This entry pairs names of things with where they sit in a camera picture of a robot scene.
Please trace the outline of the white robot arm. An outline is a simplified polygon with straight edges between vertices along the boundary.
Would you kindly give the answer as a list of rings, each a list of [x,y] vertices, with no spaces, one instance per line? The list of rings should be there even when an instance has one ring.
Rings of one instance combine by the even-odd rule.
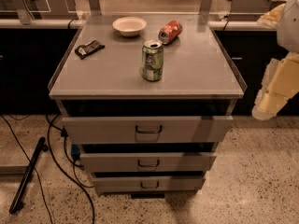
[[[263,74],[251,114],[269,120],[299,92],[299,0],[287,0],[258,19],[263,27],[277,29],[278,44],[289,53],[282,60],[271,59]]]

